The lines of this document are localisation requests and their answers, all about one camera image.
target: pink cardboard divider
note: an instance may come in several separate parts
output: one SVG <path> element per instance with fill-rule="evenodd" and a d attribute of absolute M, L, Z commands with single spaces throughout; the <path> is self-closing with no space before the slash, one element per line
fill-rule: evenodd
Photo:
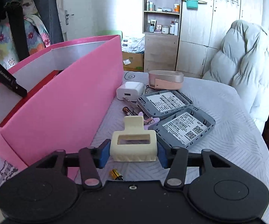
<path fill-rule="evenodd" d="M 71 46 L 71 45 L 77 45 L 82 43 L 92 43 L 92 42 L 98 42 L 98 41 L 109 41 L 115 37 L 119 37 L 119 35 L 107 35 L 107 36 L 97 36 L 97 37 L 88 37 L 88 38 L 81 38 L 81 39 L 75 39 L 70 41 L 61 42 L 58 44 L 53 44 L 43 50 L 40 50 L 29 57 L 25 58 L 15 66 L 11 67 L 8 71 L 11 74 L 14 74 L 15 72 L 19 71 L 24 66 L 28 65 L 30 62 L 34 61 L 35 59 L 39 58 L 40 56 L 46 54 L 47 52 L 51 51 L 52 49 L 57 49 L 61 47 Z"/>
<path fill-rule="evenodd" d="M 120 37 L 92 37 L 51 46 L 94 41 L 106 42 L 48 82 L 0 128 L 0 157 L 21 169 L 24 163 L 29 166 L 57 149 L 74 153 L 90 146 L 122 83 Z M 20 68 L 35 58 L 36 54 L 20 62 Z"/>

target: battery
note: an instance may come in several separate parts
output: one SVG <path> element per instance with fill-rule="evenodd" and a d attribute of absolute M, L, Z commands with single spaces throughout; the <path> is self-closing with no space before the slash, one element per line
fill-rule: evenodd
<path fill-rule="evenodd" d="M 158 122 L 154 126 L 156 139 L 170 147 L 190 148 L 210 133 L 216 121 L 196 106 L 184 110 Z"/>
<path fill-rule="evenodd" d="M 122 110 L 127 116 L 134 116 L 134 114 L 131 112 L 131 110 L 128 107 L 124 107 Z"/>
<path fill-rule="evenodd" d="M 137 100 L 149 117 L 164 119 L 185 109 L 193 102 L 177 90 L 161 90 L 141 95 Z"/>
<path fill-rule="evenodd" d="M 110 172 L 111 177 L 113 178 L 113 180 L 121 180 L 121 181 L 125 181 L 124 177 L 118 172 L 117 169 L 113 169 Z"/>

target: plastic bag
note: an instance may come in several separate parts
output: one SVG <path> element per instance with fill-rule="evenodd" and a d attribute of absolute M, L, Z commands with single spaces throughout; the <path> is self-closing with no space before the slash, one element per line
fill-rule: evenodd
<path fill-rule="evenodd" d="M 145 37 L 134 38 L 123 36 L 121 47 L 123 52 L 141 53 L 145 51 Z"/>

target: shelf unit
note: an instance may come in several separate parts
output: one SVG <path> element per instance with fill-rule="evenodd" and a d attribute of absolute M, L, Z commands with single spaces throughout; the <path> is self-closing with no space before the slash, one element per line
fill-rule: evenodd
<path fill-rule="evenodd" d="M 172 11 L 174 10 L 174 4 L 180 5 L 180 12 L 173 13 L 173 12 L 158 12 L 158 11 L 147 11 L 147 0 L 143 0 L 143 33 L 149 32 L 148 28 L 148 21 L 151 19 L 156 19 L 156 24 L 167 25 L 170 26 L 171 21 L 179 21 L 178 29 L 180 29 L 180 14 L 181 14 L 181 0 L 149 0 L 149 2 L 153 2 L 155 5 L 155 9 L 157 8 L 170 8 Z"/>
<path fill-rule="evenodd" d="M 144 72 L 150 70 L 174 71 L 180 37 L 181 0 L 149 0 L 157 8 L 170 8 L 174 11 L 174 4 L 180 5 L 180 12 L 147 11 L 147 0 L 143 0 L 143 33 L 145 34 Z M 167 25 L 171 21 L 178 21 L 178 35 L 149 32 L 148 21 L 156 19 L 156 25 Z"/>
<path fill-rule="evenodd" d="M 145 13 L 165 13 L 165 14 L 173 14 L 173 15 L 178 15 L 179 13 L 175 13 L 175 12 L 158 12 L 158 11 L 144 11 Z"/>

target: wooden wardrobe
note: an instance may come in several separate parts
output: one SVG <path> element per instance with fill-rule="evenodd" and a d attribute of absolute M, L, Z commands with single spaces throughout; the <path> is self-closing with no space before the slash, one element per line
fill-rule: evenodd
<path fill-rule="evenodd" d="M 182 4 L 180 42 L 176 70 L 201 78 L 221 46 L 222 39 L 238 19 L 261 25 L 263 0 L 204 0 L 198 9 Z"/>

